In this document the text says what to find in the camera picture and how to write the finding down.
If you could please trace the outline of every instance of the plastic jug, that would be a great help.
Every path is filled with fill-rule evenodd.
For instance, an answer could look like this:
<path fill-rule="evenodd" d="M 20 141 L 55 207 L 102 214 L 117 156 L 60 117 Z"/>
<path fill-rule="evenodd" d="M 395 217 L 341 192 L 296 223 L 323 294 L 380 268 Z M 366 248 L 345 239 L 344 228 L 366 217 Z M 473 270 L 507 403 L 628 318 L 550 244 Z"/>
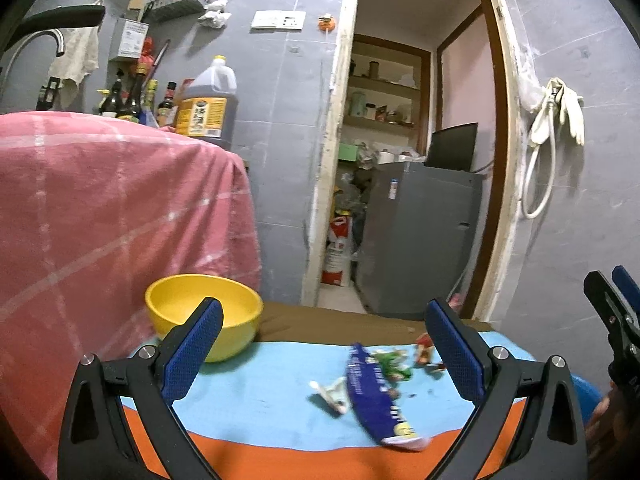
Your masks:
<path fill-rule="evenodd" d="M 238 98 L 236 74 L 216 56 L 211 66 L 186 88 L 178 106 L 175 129 L 181 135 L 231 147 Z"/>

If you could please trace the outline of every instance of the light blue cloth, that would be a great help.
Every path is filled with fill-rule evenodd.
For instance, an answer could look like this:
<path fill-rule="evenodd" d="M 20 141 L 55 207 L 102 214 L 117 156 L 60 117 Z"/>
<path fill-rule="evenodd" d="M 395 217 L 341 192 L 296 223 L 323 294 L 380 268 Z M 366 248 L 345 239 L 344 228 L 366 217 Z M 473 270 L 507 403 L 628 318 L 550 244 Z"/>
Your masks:
<path fill-rule="evenodd" d="M 481 336 L 490 347 L 504 346 L 519 359 L 533 359 L 497 332 Z M 405 349 L 413 359 L 413 345 L 368 347 L 378 348 Z M 174 409 L 187 430 L 230 442 L 304 451 L 377 446 L 353 410 L 334 415 L 308 384 L 314 380 L 327 385 L 343 376 L 348 353 L 347 346 L 254 343 L 229 361 L 203 365 Z M 420 436 L 458 430 L 473 410 L 447 372 L 430 375 L 414 368 L 414 376 L 399 383 L 399 389 L 402 396 L 396 404 Z M 132 399 L 122 400 L 135 409 Z"/>

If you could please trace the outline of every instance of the faucet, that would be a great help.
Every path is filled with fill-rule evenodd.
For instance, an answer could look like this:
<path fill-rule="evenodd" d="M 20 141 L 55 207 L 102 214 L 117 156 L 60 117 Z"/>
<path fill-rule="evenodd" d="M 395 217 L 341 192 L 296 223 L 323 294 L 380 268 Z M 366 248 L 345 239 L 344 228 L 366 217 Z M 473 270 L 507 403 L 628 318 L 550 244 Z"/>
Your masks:
<path fill-rule="evenodd" d="M 27 36 L 27 38 L 15 49 L 14 54 L 11 56 L 9 63 L 6 66 L 6 70 L 4 71 L 4 77 L 2 78 L 2 82 L 0 82 L 0 102 L 2 102 L 2 97 L 4 96 L 4 90 L 6 88 L 6 83 L 9 79 L 9 73 L 14 66 L 14 62 L 23 49 L 31 43 L 31 41 L 39 38 L 40 36 L 51 36 L 54 40 L 56 40 L 56 57 L 64 56 L 65 54 L 65 38 L 56 28 L 48 28 L 47 30 L 39 30 L 38 32 L 34 32 Z"/>

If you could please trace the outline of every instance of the floor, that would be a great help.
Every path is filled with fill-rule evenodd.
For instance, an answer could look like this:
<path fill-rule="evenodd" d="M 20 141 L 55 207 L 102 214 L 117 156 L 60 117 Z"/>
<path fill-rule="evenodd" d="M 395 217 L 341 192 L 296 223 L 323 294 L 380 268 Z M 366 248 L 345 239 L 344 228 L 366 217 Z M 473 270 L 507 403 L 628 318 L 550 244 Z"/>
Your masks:
<path fill-rule="evenodd" d="M 342 312 L 366 314 L 353 286 L 353 282 L 350 283 L 350 286 L 321 283 L 320 294 L 318 295 L 318 306 L 332 310 L 341 310 Z"/>

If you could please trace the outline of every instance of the bowl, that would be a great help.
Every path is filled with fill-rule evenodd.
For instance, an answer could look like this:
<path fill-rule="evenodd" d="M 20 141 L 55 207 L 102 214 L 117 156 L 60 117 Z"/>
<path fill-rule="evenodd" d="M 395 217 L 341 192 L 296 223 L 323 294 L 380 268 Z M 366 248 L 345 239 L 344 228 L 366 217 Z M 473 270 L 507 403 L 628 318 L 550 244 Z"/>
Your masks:
<path fill-rule="evenodd" d="M 207 296 L 216 298 L 224 313 L 222 330 L 204 359 L 213 363 L 240 353 L 254 339 L 263 308 L 254 290 L 219 276 L 176 274 L 149 285 L 145 301 L 156 332 L 164 338 L 174 326 L 187 321 Z"/>

